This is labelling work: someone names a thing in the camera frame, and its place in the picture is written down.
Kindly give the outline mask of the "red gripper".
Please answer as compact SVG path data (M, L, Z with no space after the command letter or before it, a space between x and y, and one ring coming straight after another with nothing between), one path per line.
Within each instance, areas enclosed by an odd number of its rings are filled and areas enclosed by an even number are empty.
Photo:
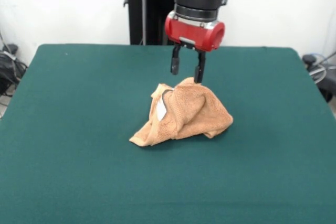
M206 62L206 52L217 49L224 38L224 23L215 20L212 22L198 22L178 17L171 11L165 20L165 32L168 38L178 44L174 45L171 60L171 74L178 74L180 58L180 44L188 44L198 49L198 65L195 68L195 83L202 83Z

